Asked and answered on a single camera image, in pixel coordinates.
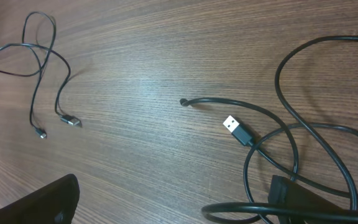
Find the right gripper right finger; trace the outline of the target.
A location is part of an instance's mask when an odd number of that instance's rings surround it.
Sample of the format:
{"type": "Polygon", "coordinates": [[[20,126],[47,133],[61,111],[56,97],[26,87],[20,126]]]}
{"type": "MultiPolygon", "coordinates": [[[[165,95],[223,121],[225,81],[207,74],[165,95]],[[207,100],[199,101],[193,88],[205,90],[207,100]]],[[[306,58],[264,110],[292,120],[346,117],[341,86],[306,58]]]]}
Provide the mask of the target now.
{"type": "MultiPolygon", "coordinates": [[[[273,175],[268,193],[268,203],[281,205],[290,208],[307,208],[308,210],[320,209],[324,212],[331,210],[341,210],[340,207],[322,198],[316,193],[302,187],[290,179],[273,175]]],[[[352,223],[339,220],[317,220],[305,217],[288,215],[276,215],[280,223],[312,223],[312,224],[332,224],[332,223],[352,223]]]]}

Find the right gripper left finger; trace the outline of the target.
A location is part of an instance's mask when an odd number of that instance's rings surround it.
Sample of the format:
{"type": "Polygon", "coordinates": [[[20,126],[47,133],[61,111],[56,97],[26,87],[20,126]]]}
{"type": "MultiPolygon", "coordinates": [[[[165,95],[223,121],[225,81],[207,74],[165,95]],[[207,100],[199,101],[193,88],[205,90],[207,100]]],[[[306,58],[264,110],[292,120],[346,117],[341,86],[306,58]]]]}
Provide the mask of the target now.
{"type": "Polygon", "coordinates": [[[0,209],[0,223],[71,224],[80,198],[74,174],[62,178],[0,209]]]}

